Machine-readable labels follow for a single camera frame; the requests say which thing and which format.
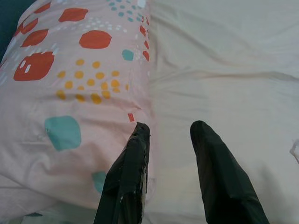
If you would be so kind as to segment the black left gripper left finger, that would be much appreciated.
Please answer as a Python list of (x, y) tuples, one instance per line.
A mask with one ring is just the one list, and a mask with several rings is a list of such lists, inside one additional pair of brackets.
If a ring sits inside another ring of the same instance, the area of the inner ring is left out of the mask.
[(106, 175), (94, 223), (142, 223), (149, 156), (150, 128), (138, 122), (122, 153)]

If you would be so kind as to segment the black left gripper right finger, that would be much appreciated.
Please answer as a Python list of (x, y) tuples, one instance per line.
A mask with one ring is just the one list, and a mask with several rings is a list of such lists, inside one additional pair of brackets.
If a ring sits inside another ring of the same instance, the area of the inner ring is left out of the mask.
[(267, 224), (254, 187), (220, 136), (204, 121), (190, 127), (206, 221)]

